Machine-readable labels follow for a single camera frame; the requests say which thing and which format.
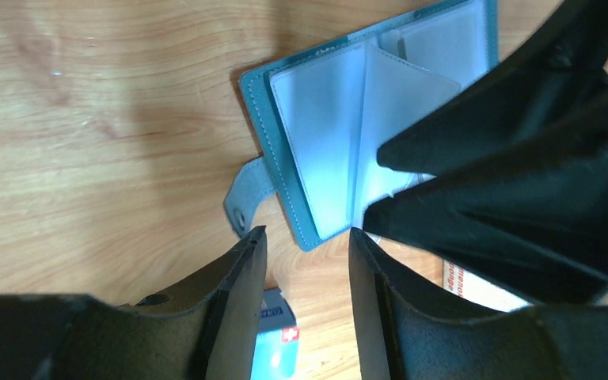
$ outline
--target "black plastic part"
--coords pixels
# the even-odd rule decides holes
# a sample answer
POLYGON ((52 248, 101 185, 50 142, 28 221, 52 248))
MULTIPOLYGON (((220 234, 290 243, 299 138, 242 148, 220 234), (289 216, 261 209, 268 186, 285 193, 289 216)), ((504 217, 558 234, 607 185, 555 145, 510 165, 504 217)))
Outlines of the black plastic part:
POLYGON ((0 295, 0 378, 248 379, 266 267, 259 226, 137 306, 0 295))
POLYGON ((608 291, 607 56, 608 2, 566 0, 504 63, 381 147, 391 169, 440 176, 369 206, 364 230, 533 303, 598 302, 608 291))
POLYGON ((608 307, 497 312, 437 287, 361 230, 350 239, 363 378, 608 378, 608 307))
POLYGON ((565 0, 517 51, 378 150, 379 165, 442 175, 522 142, 608 89, 608 0, 565 0))

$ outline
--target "blue wallet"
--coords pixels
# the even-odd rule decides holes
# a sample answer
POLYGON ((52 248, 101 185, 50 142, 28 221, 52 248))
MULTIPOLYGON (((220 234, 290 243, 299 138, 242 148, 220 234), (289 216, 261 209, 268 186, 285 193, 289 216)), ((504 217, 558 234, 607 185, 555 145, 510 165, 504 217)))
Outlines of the blue wallet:
POLYGON ((367 206, 425 181, 376 163, 377 149, 498 63, 496 0, 443 0, 243 74, 264 156, 225 198, 243 236, 278 192, 299 246, 311 250, 367 206))

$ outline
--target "wallet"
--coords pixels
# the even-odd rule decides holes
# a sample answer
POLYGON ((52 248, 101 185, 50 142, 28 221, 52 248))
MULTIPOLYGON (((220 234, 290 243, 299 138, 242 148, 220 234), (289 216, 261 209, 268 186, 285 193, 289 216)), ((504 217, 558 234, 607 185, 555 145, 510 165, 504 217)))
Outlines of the wallet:
POLYGON ((497 63, 496 0, 443 0, 244 73, 264 155, 225 198, 234 231, 274 192, 304 251, 361 227, 370 204, 431 177, 378 166, 377 149, 497 63))

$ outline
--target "red square logo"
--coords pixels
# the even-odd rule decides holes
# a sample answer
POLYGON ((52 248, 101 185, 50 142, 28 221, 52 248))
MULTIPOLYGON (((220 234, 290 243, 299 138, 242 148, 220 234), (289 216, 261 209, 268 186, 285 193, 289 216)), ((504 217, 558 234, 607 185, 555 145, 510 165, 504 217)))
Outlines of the red square logo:
POLYGON ((281 343, 288 343, 293 340, 299 340, 299 327, 286 327, 281 330, 281 343))

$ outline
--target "wood grain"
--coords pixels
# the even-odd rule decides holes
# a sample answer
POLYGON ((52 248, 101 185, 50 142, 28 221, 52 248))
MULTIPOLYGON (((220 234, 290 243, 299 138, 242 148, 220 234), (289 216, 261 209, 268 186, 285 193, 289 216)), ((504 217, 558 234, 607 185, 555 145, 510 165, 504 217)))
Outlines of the wood grain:
MULTIPOLYGON (((0 292, 136 302, 237 238, 222 199, 260 154, 236 81, 432 1, 0 0, 0 292)), ((556 0, 500 2, 506 56, 556 0)), ((302 328, 299 378, 359 378, 348 236, 311 253, 276 198, 268 284, 302 328)), ((441 282, 441 262, 387 241, 441 282)))

